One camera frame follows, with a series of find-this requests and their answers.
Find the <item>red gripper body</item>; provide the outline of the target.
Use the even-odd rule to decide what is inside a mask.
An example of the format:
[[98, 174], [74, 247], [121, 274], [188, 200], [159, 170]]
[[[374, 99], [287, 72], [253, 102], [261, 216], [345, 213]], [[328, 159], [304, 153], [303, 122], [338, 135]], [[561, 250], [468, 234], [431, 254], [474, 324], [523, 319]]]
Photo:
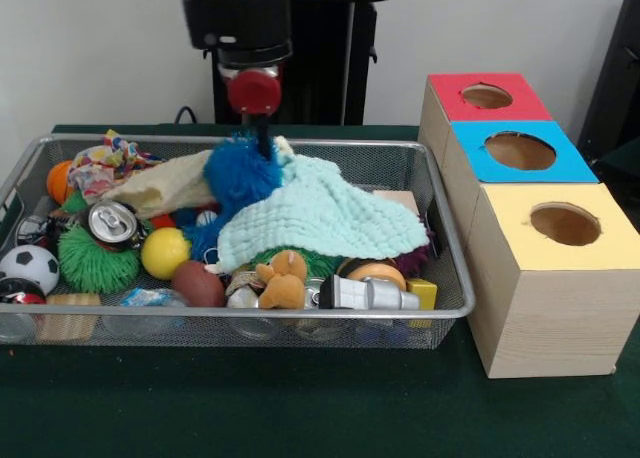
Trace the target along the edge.
[[282, 99], [279, 79], [259, 69], [240, 71], [228, 80], [227, 94], [236, 112], [249, 115], [272, 115]]

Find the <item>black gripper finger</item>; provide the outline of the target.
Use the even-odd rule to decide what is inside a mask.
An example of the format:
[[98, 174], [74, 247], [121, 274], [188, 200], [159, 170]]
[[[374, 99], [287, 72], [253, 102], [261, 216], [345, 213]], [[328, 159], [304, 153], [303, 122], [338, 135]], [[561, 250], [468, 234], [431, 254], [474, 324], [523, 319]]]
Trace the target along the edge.
[[270, 158], [272, 147], [269, 137], [269, 117], [265, 114], [256, 116], [256, 141], [261, 156]]

